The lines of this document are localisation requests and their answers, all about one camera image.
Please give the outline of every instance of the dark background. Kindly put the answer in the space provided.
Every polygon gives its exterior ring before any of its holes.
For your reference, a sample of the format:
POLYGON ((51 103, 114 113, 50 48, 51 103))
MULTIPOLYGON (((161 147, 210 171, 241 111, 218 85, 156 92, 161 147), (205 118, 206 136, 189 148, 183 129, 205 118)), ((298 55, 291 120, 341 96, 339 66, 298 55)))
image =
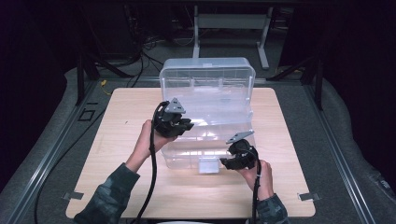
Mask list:
MULTIPOLYGON (((391 1, 348 1, 346 7, 340 33, 323 58, 324 76, 346 102, 354 139, 364 158, 394 189, 396 5, 391 1)), ((171 40, 177 32, 169 22, 155 25, 172 18, 170 12, 177 14, 177 7, 163 7, 162 13, 152 13, 154 7, 131 9, 131 15, 140 18, 138 24, 128 22, 123 6, 87 5, 81 11, 59 1, 0 3, 0 189, 61 101, 64 73, 76 67, 81 48, 104 59, 133 60, 142 36, 154 33, 171 40)), ((292 65, 309 56, 332 14, 326 7, 295 8, 279 65, 292 65)), ((178 17, 182 22, 183 15, 178 17)))

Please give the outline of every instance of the clear plastic container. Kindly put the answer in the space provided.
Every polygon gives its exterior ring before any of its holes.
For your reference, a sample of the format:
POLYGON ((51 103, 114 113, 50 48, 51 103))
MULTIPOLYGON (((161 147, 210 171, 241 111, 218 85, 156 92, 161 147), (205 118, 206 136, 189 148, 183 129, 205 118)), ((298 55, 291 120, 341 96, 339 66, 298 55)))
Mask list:
MULTIPOLYGON (((169 59, 160 73, 163 99, 176 97, 194 126, 162 153, 169 168, 222 167, 226 141, 251 130, 250 97, 255 71, 245 58, 169 59)), ((254 137, 247 138, 254 145, 254 137)))

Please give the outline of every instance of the black cable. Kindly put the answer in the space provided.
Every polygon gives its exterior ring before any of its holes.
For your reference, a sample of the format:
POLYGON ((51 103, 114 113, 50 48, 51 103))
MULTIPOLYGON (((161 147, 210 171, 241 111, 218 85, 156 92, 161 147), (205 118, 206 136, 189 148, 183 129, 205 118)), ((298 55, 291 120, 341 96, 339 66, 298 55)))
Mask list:
POLYGON ((141 65, 140 65, 140 72, 139 72, 137 75, 131 77, 131 79, 129 79, 128 83, 126 83, 126 87, 128 87, 128 85, 129 85, 129 83, 131 82, 131 80, 132 80, 134 77, 137 76, 136 79, 134 80, 134 84, 131 86, 131 88, 133 88, 134 85, 136 85, 137 80, 139 80, 139 78, 142 76, 143 70, 145 70, 145 68, 146 68, 146 67, 143 66, 143 55, 142 55, 142 53, 140 54, 140 62, 141 62, 141 65))
POLYGON ((251 219, 252 223, 256 224, 256 210, 257 210, 257 196, 259 193, 259 187, 260 187, 260 178, 262 177, 262 163, 260 162, 259 157, 256 156, 253 152, 250 150, 246 149, 239 149, 240 151, 244 151, 247 153, 250 153, 257 161, 257 175, 256 179, 254 181, 254 188, 253 188, 253 200, 252 200, 252 208, 251 208, 251 219))
POLYGON ((137 215, 136 220, 134 222, 136 224, 140 224, 140 219, 141 219, 143 213, 145 212, 146 207, 149 204, 149 200, 151 199, 152 192, 154 191, 155 181, 157 180, 157 160, 156 160, 156 157, 155 157, 155 145, 154 145, 154 130, 155 130, 155 128, 154 128, 154 120, 157 117, 158 110, 164 105, 166 105, 166 102, 161 102, 161 103, 158 104, 158 106, 155 109, 154 114, 152 116, 152 120, 151 120, 151 132, 150 132, 150 135, 149 135, 149 152, 151 154, 151 163, 152 163, 151 184, 150 184, 150 187, 149 187, 149 190, 148 190, 148 196, 147 196, 147 198, 146 198, 142 208, 140 209, 139 214, 137 215))
POLYGON ((35 197, 35 224, 38 224, 38 218, 37 218, 37 209, 38 209, 38 202, 40 199, 41 192, 49 179, 51 173, 55 170, 56 166, 59 164, 59 162, 64 158, 64 156, 72 149, 72 147, 79 141, 79 139, 84 136, 84 134, 91 128, 91 126, 105 113, 106 109, 104 109, 97 117, 96 119, 93 120, 93 122, 88 126, 84 132, 76 139, 76 141, 64 152, 64 154, 54 163, 54 165, 50 168, 48 174, 44 177, 43 183, 40 186, 40 189, 38 190, 37 196, 35 197))

